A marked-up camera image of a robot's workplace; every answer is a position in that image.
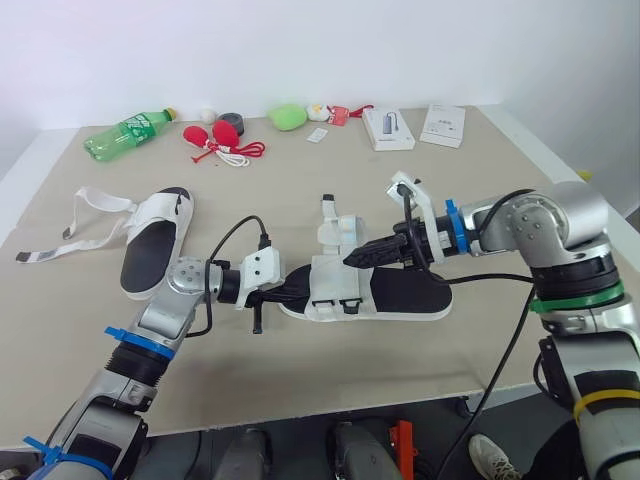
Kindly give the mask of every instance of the white cable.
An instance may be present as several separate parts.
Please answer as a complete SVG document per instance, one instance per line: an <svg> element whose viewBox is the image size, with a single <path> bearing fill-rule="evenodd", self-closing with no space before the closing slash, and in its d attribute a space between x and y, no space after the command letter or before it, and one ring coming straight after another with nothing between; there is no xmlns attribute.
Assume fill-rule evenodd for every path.
<svg viewBox="0 0 640 480"><path fill-rule="evenodd" d="M230 147L220 146L219 150L216 150L216 155L225 161L232 167L248 167L251 165L251 161L244 155L237 153L229 153Z"/></svg>

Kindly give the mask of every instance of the green object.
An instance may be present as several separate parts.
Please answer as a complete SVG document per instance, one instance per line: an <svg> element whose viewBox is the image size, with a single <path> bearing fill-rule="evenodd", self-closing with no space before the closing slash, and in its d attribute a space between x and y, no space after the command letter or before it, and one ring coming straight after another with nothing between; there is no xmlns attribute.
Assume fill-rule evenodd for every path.
<svg viewBox="0 0 640 480"><path fill-rule="evenodd" d="M304 125L307 121L307 111L299 105L282 105L270 110L267 115L278 130L284 132Z"/></svg>
<svg viewBox="0 0 640 480"><path fill-rule="evenodd" d="M593 295L587 295L584 297L567 298L564 300L547 300L542 301L536 298L531 303L531 310L536 313L546 313L552 310L575 310L578 308L589 308L602 305L611 300L615 300L624 293L624 285L622 280L616 283L613 287L609 287L601 292L594 293Z"/></svg>
<svg viewBox="0 0 640 480"><path fill-rule="evenodd" d="M176 118L172 108L161 112L144 112L114 125L106 132L93 135L84 141L84 149L95 160L108 162L121 153L142 145L158 135Z"/></svg>

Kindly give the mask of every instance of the green ring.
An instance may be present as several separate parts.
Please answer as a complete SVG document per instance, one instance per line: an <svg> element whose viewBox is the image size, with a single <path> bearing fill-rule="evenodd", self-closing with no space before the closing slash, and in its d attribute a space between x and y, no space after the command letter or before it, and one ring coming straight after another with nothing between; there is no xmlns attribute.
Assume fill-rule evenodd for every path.
<svg viewBox="0 0 640 480"><path fill-rule="evenodd" d="M536 313L546 313L552 310L575 310L578 308L589 308L601 305L610 300L614 300L624 293L622 280L613 287L609 287L601 292L584 297L567 298L563 300L540 300L536 298L531 302L530 310Z"/></svg>

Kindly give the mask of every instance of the green plastic bottle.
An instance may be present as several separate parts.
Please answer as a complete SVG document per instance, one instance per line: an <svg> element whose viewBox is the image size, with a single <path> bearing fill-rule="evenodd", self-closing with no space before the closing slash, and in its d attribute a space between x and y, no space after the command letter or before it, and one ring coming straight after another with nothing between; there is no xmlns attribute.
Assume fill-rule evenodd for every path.
<svg viewBox="0 0 640 480"><path fill-rule="evenodd" d="M84 149L95 160L108 162L160 134L175 118L176 112L172 108L165 108L161 112L139 113L106 132L87 138L84 141Z"/></svg>

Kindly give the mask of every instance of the red object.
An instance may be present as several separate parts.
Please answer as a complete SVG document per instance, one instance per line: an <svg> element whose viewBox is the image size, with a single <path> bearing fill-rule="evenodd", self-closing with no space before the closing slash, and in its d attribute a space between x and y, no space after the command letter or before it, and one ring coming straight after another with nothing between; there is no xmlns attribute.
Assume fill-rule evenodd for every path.
<svg viewBox="0 0 640 480"><path fill-rule="evenodd" d="M413 447L413 423L398 420L396 426L389 429L389 434L402 479L413 480L413 457L418 455L418 451Z"/></svg>
<svg viewBox="0 0 640 480"><path fill-rule="evenodd" d="M362 118L362 112L364 112L365 108L373 108L373 105L365 105L364 107L360 107L358 110L354 110L349 114L350 117Z"/></svg>
<svg viewBox="0 0 640 480"><path fill-rule="evenodd" d="M236 132L233 125L226 120L218 120L214 123L211 133L213 133L213 138L220 145L224 145L225 147L237 147L240 145L238 132Z"/></svg>
<svg viewBox="0 0 640 480"><path fill-rule="evenodd" d="M329 120L327 120L329 124L342 127L347 123L348 118L349 118L348 108L346 107L330 107L329 108Z"/></svg>
<svg viewBox="0 0 640 480"><path fill-rule="evenodd" d="M182 137L190 144L199 148L207 148L207 144L209 143L209 134L207 131L196 125L185 128L182 132Z"/></svg>
<svg viewBox="0 0 640 480"><path fill-rule="evenodd" d="M238 143L240 141L238 137L238 132L236 132L236 129L233 128L233 125L231 125L229 122L226 122L224 120L219 120L213 125L213 133L214 133L214 136L216 134L219 135L220 138L218 138L217 136L215 137L218 143L214 143L211 140L209 140L209 134L207 133L207 131L204 128L198 127L196 125L187 127L182 132L182 137L191 145L208 150L202 155L199 155L197 157L191 157L191 160L193 160L194 163L198 163L201 159L203 159L207 155L210 155L217 151L221 151L224 153L234 153L234 154L244 155L245 157L257 158L257 157L261 157L265 149L267 148L265 144L262 142L252 142L248 145L245 145L244 147L238 148ZM234 143L234 140L233 140L234 138L238 140L237 142L235 142L235 145L226 145L222 143L222 141L220 141L220 140L223 140L230 143Z"/></svg>

